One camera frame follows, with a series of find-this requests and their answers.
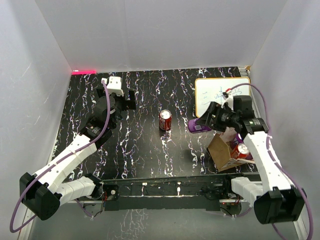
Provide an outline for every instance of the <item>black marble tabletop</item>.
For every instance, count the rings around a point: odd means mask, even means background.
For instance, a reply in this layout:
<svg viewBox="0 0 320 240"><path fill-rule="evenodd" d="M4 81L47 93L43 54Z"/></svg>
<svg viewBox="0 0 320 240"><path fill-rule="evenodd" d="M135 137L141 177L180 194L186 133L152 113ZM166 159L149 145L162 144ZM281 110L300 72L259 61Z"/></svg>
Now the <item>black marble tabletop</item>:
<svg viewBox="0 0 320 240"><path fill-rule="evenodd" d="M156 178L216 174L218 170L207 146L213 131L192 134L188 121L195 118L197 78L241 77L237 67L154 71L110 72L73 75L65 100L53 156L69 145L82 122L93 112L102 88L101 78L119 76L122 89L135 89L136 110L122 112L112 137L68 176L67 181L87 173L106 179ZM172 113L171 130L159 130L159 111ZM256 172L244 164L223 173Z"/></svg>

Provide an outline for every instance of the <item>pink light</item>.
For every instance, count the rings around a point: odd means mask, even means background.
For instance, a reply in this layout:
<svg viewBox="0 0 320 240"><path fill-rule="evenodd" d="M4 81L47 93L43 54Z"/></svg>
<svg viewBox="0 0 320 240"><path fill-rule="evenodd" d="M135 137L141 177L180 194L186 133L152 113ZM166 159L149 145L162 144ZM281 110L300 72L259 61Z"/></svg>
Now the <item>pink light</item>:
<svg viewBox="0 0 320 240"><path fill-rule="evenodd" d="M73 71L71 75L81 75L81 74L96 74L96 70L90 70L90 71Z"/></svg>

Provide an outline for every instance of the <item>purple object in box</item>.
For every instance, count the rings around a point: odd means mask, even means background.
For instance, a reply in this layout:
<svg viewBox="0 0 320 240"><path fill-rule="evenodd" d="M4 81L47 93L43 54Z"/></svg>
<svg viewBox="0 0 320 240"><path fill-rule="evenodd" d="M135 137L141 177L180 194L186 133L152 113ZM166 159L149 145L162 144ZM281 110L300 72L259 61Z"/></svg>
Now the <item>purple object in box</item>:
<svg viewBox="0 0 320 240"><path fill-rule="evenodd" d="M241 138L241 136L240 136L240 133L237 133L237 134L235 135L235 138L234 138L232 141L230 141L229 145L230 145L230 148L235 149L235 147L236 147L238 144L243 144L243 143L244 143L244 141L242 140L242 138ZM254 159L254 158L252 157L251 153L249 153L249 155L246 156L245 159L247 159L247 160L252 160L252 159Z"/></svg>
<svg viewBox="0 0 320 240"><path fill-rule="evenodd" d="M195 118L195 119L192 119L188 122L188 129L189 129L190 133L197 134L197 133L209 132L212 130L210 127L197 124L196 121L198 119L199 118Z"/></svg>

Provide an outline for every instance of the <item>white wall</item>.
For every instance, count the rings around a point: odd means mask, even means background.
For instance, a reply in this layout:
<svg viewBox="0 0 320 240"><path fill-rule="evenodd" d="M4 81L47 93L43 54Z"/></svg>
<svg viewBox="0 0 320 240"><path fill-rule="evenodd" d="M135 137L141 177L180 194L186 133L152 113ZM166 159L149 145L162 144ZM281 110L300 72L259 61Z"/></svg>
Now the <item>white wall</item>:
<svg viewBox="0 0 320 240"><path fill-rule="evenodd" d="M311 203L313 239L320 239L319 13L318 0L288 0L251 68L267 99L273 147Z"/></svg>
<svg viewBox="0 0 320 240"><path fill-rule="evenodd" d="M73 70L245 66L286 0L36 0Z"/></svg>
<svg viewBox="0 0 320 240"><path fill-rule="evenodd" d="M33 0L2 0L0 23L0 238L10 240L19 178L48 160L71 69Z"/></svg>

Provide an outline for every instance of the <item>open cardboard box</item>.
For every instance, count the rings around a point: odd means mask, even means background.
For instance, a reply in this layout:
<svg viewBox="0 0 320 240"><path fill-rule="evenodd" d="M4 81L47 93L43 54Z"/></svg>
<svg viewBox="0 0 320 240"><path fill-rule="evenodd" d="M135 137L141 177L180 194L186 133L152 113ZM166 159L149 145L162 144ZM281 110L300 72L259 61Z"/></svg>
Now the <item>open cardboard box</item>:
<svg viewBox="0 0 320 240"><path fill-rule="evenodd" d="M234 159L230 157L232 149L218 134L215 134L208 146L209 153L219 172L240 166L245 163L254 163L246 159Z"/></svg>

